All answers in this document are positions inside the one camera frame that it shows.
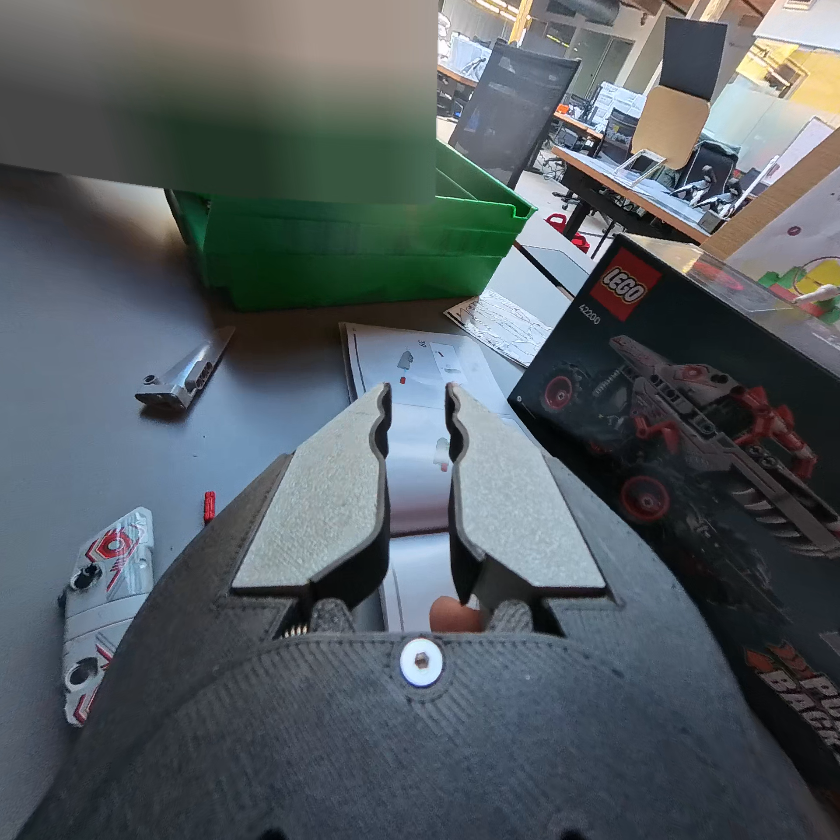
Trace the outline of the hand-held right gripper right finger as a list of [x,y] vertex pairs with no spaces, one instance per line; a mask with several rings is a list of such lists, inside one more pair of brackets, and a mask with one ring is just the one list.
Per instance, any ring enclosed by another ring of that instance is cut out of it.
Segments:
[[504,602],[520,602],[535,624],[550,625],[546,601],[603,598],[603,572],[541,447],[454,382],[445,414],[459,600],[477,601],[486,623]]

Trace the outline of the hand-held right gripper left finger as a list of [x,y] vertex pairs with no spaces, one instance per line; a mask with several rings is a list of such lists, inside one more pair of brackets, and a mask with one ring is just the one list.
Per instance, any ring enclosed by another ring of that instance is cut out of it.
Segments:
[[231,592],[354,609],[388,570],[385,460],[392,388],[374,385],[292,454],[233,577]]

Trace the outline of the lego instruction booklet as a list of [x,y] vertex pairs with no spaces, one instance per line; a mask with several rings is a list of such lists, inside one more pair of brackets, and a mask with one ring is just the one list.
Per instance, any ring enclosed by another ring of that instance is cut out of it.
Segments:
[[440,596],[455,598],[449,558],[448,499],[453,474],[445,387],[454,382],[521,432],[477,342],[453,334],[342,322],[351,400],[374,385],[392,392],[385,458],[390,559],[380,588],[385,628],[427,633]]

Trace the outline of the black lego set box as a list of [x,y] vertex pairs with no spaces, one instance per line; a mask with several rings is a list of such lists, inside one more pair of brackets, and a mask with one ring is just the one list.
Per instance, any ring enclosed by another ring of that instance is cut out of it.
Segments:
[[694,245],[619,235],[509,397],[695,601],[838,802],[838,333]]

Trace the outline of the lego sticker sheet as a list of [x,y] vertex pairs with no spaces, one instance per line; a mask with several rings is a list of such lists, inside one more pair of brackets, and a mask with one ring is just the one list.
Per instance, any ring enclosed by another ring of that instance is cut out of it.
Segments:
[[471,338],[523,369],[530,366],[550,336],[550,328],[529,311],[493,290],[444,311]]

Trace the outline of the white stickered lego panel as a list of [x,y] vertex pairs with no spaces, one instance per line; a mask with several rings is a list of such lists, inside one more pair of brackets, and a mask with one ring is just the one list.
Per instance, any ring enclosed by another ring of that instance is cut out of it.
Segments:
[[65,717],[87,722],[116,651],[154,585],[152,512],[136,507],[84,542],[59,597]]

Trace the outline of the person's right hand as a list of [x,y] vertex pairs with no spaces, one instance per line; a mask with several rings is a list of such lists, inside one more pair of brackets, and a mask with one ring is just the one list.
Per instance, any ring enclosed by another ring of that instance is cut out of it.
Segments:
[[448,595],[439,596],[430,606],[428,622],[434,634],[473,634],[484,628],[479,610]]

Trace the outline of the green plastic bin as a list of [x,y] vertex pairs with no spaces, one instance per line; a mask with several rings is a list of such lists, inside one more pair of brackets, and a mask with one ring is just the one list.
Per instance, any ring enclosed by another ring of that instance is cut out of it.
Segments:
[[421,205],[164,195],[201,282],[240,312],[476,297],[537,208],[440,141],[436,179]]

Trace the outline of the red plastic object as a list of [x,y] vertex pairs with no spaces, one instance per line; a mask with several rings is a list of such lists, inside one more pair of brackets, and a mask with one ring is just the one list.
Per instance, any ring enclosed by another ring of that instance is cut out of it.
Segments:
[[[567,216],[562,213],[552,213],[547,216],[544,221],[557,233],[565,236],[564,232],[568,224]],[[588,239],[580,231],[574,233],[574,235],[570,238],[570,242],[584,254],[589,253],[591,245]]]

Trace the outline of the wooden office desk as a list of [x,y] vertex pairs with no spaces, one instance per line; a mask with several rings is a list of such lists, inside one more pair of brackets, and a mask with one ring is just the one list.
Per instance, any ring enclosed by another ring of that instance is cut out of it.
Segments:
[[656,181],[631,186],[615,178],[605,161],[554,145],[552,154],[565,164],[561,184],[578,203],[568,216],[563,236],[572,240],[590,212],[597,212],[630,235],[703,245],[711,237],[699,221],[701,211],[678,202]]

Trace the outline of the white printed cardboard box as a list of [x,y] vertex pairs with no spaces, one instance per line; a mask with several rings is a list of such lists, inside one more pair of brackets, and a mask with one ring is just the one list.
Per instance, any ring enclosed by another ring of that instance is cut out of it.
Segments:
[[703,250],[839,330],[839,131],[709,237]]

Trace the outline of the black mesh office chair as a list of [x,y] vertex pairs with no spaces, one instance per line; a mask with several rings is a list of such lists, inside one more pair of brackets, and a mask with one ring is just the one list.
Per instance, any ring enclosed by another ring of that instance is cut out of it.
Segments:
[[513,189],[580,68],[498,40],[448,144]]

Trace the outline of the tan and black chair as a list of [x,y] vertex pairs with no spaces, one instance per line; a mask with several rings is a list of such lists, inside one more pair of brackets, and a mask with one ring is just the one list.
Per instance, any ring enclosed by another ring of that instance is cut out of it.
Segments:
[[667,19],[659,84],[646,96],[632,155],[614,172],[619,182],[636,186],[688,162],[709,117],[727,37],[725,23]]

